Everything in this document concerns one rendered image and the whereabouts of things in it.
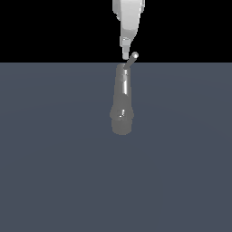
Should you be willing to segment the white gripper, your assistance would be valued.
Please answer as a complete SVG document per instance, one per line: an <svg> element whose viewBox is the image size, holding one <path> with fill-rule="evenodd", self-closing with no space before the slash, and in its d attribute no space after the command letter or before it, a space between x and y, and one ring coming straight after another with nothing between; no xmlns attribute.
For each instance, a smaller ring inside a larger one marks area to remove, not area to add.
<svg viewBox="0 0 232 232"><path fill-rule="evenodd" d="M127 38L127 37L120 38L120 46L122 47L122 59L123 60L129 59L130 45L131 45L130 38Z"/></svg>

